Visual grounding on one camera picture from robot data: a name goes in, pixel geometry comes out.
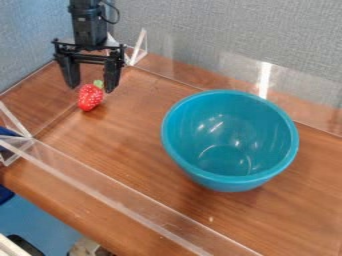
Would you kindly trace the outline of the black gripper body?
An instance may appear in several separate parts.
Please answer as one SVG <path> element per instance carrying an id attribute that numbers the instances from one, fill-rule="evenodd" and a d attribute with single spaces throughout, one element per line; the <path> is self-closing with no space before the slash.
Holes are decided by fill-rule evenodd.
<path id="1" fill-rule="evenodd" d="M 104 64 L 113 69 L 124 65 L 125 46 L 111 43 L 104 5 L 69 5 L 72 32 L 71 39 L 52 41 L 55 60 L 63 69 L 77 69 L 80 63 Z"/>

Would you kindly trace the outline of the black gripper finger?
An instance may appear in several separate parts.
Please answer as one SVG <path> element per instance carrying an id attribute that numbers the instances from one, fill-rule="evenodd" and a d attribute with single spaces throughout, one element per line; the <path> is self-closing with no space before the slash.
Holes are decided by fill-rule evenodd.
<path id="1" fill-rule="evenodd" d="M 104 63 L 104 89 L 111 93 L 119 85 L 121 73 L 121 62 L 107 60 Z"/>
<path id="2" fill-rule="evenodd" d="M 69 88 L 80 84 L 80 65 L 71 56 L 57 56 L 64 81 Z"/>

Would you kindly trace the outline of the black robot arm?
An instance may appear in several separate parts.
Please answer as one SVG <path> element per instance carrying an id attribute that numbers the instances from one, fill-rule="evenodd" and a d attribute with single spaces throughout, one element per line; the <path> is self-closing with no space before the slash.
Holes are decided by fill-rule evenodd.
<path id="1" fill-rule="evenodd" d="M 72 19 L 73 38 L 55 38 L 53 58 L 69 88 L 80 84 L 80 64 L 104 65 L 104 91 L 111 93 L 119 85 L 121 68 L 125 64 L 127 46 L 108 35 L 105 7 L 115 8 L 105 0 L 69 0 L 68 12 Z"/>

